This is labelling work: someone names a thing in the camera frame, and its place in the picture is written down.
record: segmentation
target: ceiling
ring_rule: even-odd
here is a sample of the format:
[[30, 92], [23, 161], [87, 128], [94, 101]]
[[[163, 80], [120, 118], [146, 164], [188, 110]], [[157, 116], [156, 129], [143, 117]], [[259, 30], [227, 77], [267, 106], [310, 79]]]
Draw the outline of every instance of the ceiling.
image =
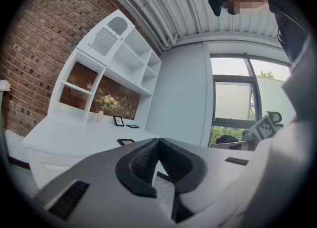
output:
[[271, 42], [279, 47], [277, 24], [274, 15], [263, 9], [243, 15], [230, 15], [222, 10], [216, 17], [208, 0], [124, 0], [128, 8], [143, 22], [150, 36], [162, 50], [197, 40], [203, 36], [215, 37], [217, 34], [248, 36]]

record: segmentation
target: flower vase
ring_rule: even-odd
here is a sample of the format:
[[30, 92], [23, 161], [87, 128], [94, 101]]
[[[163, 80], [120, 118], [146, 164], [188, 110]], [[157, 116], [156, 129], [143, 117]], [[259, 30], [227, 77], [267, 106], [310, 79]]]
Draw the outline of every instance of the flower vase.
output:
[[103, 122], [103, 119], [104, 119], [104, 111], [99, 111], [97, 115], [96, 123], [101, 124]]

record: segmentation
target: window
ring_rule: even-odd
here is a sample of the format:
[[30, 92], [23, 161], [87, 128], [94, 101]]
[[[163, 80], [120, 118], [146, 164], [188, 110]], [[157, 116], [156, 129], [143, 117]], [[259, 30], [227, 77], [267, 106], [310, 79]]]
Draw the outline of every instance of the window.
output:
[[295, 111], [282, 89], [289, 77], [288, 67], [258, 60], [250, 60], [257, 76], [260, 89], [263, 116], [269, 112], [279, 112], [283, 125], [287, 125], [295, 116]]
[[242, 131], [256, 122], [254, 78], [244, 58], [211, 58], [214, 113], [210, 143], [222, 135], [231, 135], [239, 141]]
[[256, 76], [261, 76], [262, 74], [261, 77], [268, 77], [269, 74], [269, 76], [273, 76], [274, 79], [284, 82], [290, 76], [289, 68], [286, 66], [255, 59], [251, 59], [250, 62]]
[[249, 75], [244, 60], [240, 58], [211, 58], [211, 65], [213, 75]]
[[222, 135], [241, 140], [250, 128], [268, 112], [279, 112], [282, 124], [288, 124], [295, 111], [281, 86], [290, 75], [288, 66], [240, 58], [212, 57], [214, 100], [210, 143]]
[[215, 83], [215, 117], [226, 119], [249, 119], [251, 84]]

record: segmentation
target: ceiling beam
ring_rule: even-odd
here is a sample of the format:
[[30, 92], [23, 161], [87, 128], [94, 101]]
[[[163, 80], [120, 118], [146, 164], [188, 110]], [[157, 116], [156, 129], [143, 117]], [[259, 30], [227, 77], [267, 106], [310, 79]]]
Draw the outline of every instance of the ceiling beam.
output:
[[215, 41], [215, 40], [239, 40], [249, 41], [254, 43], [261, 43], [269, 46], [273, 46], [282, 50], [279, 41], [275, 38], [268, 36], [247, 33], [247, 32], [205, 32], [199, 34], [188, 35], [177, 39], [176, 46], [181, 46], [190, 43], [202, 42], [202, 41]]

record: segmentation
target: tree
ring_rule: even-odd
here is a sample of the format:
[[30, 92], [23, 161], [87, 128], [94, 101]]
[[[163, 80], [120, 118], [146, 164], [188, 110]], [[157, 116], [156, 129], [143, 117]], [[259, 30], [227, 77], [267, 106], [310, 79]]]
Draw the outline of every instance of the tree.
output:
[[273, 74], [272, 74], [272, 71], [267, 72], [267, 73], [264, 73], [264, 71], [261, 70], [261, 74], [260, 74], [260, 75], [257, 75], [257, 77], [265, 77], [265, 78], [274, 79], [274, 76], [273, 76]]

